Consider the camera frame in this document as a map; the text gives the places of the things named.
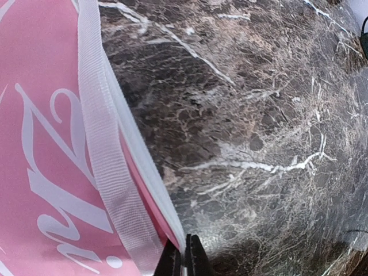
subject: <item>dark marble surface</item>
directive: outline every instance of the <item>dark marble surface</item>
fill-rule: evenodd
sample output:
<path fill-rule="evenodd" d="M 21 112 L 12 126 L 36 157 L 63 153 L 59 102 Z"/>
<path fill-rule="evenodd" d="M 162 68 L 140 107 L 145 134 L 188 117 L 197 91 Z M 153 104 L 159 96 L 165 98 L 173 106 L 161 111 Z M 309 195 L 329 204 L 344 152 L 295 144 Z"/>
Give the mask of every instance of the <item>dark marble surface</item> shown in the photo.
<path fill-rule="evenodd" d="M 219 275 L 350 275 L 368 246 L 368 69 L 341 0 L 101 3 L 104 48 Z"/>

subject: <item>pink bag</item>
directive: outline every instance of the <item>pink bag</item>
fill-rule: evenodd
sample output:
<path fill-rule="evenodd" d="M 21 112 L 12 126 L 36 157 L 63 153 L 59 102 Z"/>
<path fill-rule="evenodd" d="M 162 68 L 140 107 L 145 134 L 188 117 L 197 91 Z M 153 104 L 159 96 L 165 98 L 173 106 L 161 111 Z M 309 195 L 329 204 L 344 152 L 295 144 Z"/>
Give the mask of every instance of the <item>pink bag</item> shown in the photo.
<path fill-rule="evenodd" d="M 97 1 L 0 0 L 0 275 L 152 275 L 185 238 Z"/>

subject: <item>white wall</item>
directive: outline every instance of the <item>white wall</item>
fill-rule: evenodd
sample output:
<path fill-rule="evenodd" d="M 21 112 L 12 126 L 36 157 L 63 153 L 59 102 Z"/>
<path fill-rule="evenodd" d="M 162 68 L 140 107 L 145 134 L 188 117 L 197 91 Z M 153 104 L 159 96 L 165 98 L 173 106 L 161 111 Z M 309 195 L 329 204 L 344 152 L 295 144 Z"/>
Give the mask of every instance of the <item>white wall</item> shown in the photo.
<path fill-rule="evenodd" d="M 368 0 L 349 0 L 349 4 L 355 14 L 356 21 L 361 28 L 364 19 L 368 16 Z M 368 22 L 365 27 L 365 32 L 368 32 Z"/>

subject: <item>black cable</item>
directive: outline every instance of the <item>black cable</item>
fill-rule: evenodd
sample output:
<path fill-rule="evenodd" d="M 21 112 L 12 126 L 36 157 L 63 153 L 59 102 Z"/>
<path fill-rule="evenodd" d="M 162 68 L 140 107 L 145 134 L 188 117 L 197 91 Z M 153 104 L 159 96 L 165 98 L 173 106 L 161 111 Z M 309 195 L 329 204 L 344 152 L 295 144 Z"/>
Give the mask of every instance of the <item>black cable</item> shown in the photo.
<path fill-rule="evenodd" d="M 345 231 L 343 233 L 348 234 L 348 233 L 355 233 L 355 232 L 362 232 L 362 233 L 368 234 L 368 231 L 367 230 L 359 230 L 359 229 L 352 229 L 352 230 Z"/>
<path fill-rule="evenodd" d="M 363 21 L 362 31 L 361 31 L 361 36 L 363 36 L 363 34 L 364 34 L 364 29 L 365 29 L 365 27 L 366 27 L 366 23 L 367 23 L 367 21 L 368 21 L 368 16 L 367 16 L 367 17 L 366 17 L 366 19 L 364 19 L 364 21 Z"/>

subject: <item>white webbing strap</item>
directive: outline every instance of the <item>white webbing strap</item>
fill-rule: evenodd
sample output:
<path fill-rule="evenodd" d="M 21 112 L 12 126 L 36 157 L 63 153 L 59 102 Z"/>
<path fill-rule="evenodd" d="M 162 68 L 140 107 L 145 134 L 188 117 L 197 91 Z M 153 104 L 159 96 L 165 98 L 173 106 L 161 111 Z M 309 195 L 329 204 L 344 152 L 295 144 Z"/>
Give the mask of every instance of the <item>white webbing strap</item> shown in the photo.
<path fill-rule="evenodd" d="M 93 174 L 122 244 L 142 274 L 150 275 L 163 245 L 121 148 L 118 115 L 103 60 L 97 0 L 78 2 L 79 95 Z"/>

